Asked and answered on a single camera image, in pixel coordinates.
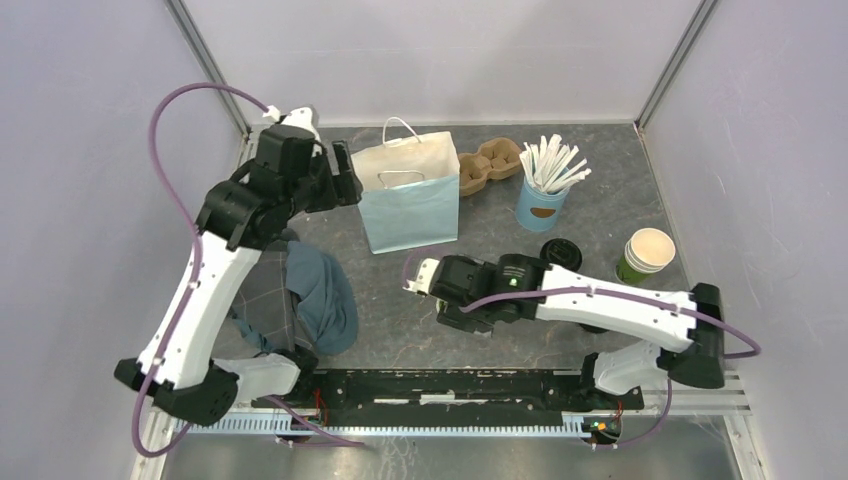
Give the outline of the light blue paper bag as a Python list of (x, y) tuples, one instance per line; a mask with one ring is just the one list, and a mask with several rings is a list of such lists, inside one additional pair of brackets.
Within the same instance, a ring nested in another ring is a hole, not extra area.
[(459, 160), (448, 131), (419, 134), (388, 118), (377, 146), (351, 157), (358, 204), (374, 254), (453, 242), (459, 230)]

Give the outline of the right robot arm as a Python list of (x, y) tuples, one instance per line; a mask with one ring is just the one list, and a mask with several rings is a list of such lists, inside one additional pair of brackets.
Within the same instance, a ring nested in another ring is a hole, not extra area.
[(489, 333), (497, 322), (526, 319), (636, 338), (633, 345), (585, 358), (577, 392), (591, 408), (663, 378), (699, 389), (725, 385), (721, 297), (711, 284), (698, 283), (690, 291), (646, 290), (505, 254), (495, 263), (463, 255), (426, 258), (405, 288), (437, 299), (439, 321), (466, 332)]

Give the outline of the green paper coffee cup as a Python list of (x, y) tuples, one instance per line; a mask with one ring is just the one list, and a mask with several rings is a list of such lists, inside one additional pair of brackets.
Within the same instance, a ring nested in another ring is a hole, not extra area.
[(540, 249), (539, 258), (572, 272), (578, 272), (583, 263), (580, 248), (565, 238), (554, 238), (545, 242)]

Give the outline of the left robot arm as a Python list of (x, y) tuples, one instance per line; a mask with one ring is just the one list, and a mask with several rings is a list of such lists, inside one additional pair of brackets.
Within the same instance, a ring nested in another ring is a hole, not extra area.
[(191, 255), (154, 338), (138, 356), (118, 361), (115, 378), (198, 426), (267, 395), (290, 407), (306, 405), (314, 381), (302, 372), (317, 360), (305, 348), (220, 360), (211, 356), (213, 345), (244, 279), (288, 221), (300, 212), (355, 205), (361, 193), (346, 141), (325, 145), (289, 123), (261, 131), (254, 158), (207, 193), (195, 222), (201, 251)]

